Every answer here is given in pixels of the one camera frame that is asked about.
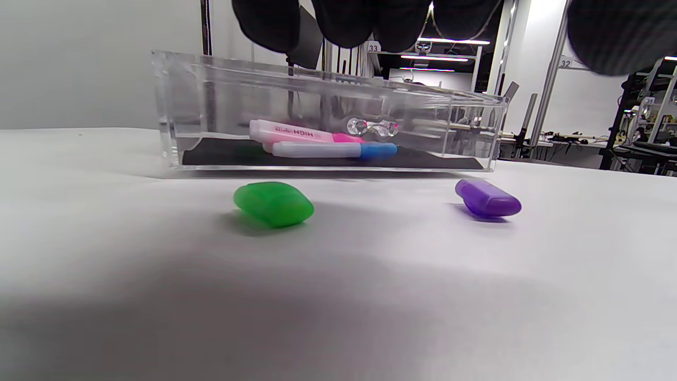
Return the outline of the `person's left hand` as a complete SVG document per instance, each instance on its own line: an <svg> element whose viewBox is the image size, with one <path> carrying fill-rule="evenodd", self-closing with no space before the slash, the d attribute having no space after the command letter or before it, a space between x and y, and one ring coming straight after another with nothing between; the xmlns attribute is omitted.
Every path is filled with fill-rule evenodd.
<svg viewBox="0 0 677 381"><path fill-rule="evenodd" d="M252 42L289 53L300 39L297 1L233 1L242 33ZM498 1L313 1L323 36L355 48L375 35L383 50L416 43L428 13L445 37L481 34ZM569 44L588 69L603 76L628 75L675 53L675 1L572 1L566 10Z"/></svg>

